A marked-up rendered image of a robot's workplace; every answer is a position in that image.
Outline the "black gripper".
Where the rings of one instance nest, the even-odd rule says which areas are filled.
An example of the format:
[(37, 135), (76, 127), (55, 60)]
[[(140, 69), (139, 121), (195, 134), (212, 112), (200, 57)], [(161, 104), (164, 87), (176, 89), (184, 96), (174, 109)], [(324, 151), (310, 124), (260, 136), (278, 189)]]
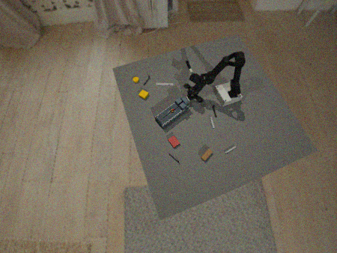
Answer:
[[(190, 88), (190, 87), (192, 87), (190, 84), (184, 84), (184, 87), (185, 88)], [(195, 85), (195, 87), (197, 88), (197, 89), (199, 89), (199, 91), (200, 90), (202, 90), (202, 88), (201, 87), (199, 87), (197, 84)], [(187, 91), (188, 92), (188, 91)], [(189, 97), (191, 95), (191, 93), (190, 92), (188, 92), (188, 94), (187, 94), (187, 97)], [(199, 103), (202, 103), (203, 101), (204, 101), (204, 99), (202, 98), (202, 97), (199, 97), (198, 95), (193, 95), (193, 96), (191, 96), (190, 98), (189, 98), (189, 100), (192, 100), (192, 99), (196, 99)]]

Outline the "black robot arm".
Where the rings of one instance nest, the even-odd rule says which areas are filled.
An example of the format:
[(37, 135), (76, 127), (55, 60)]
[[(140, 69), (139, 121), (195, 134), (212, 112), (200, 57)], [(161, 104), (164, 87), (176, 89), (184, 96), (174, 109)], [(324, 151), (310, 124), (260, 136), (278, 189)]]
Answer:
[[(230, 59), (235, 58), (235, 61), (229, 61)], [(189, 80), (196, 83), (199, 87), (203, 88), (205, 85), (210, 85), (215, 80), (216, 76), (225, 69), (226, 66), (235, 67), (234, 78), (231, 79), (231, 90), (228, 92), (230, 98), (236, 98), (240, 94), (240, 74), (241, 67), (246, 63), (245, 54), (242, 51), (234, 52), (231, 55), (227, 55), (222, 58), (220, 63), (215, 66), (211, 71), (198, 75), (193, 73)], [(195, 86), (189, 88), (188, 92), (191, 94), (197, 95), (199, 89)]]

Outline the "red rectangular block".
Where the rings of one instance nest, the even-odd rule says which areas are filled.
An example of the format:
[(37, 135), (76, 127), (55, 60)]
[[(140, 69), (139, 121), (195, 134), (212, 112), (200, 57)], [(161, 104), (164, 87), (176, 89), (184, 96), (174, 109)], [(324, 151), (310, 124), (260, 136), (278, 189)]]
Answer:
[(171, 138), (169, 138), (168, 141), (173, 148), (177, 147), (180, 144), (180, 142), (175, 138), (174, 135)]

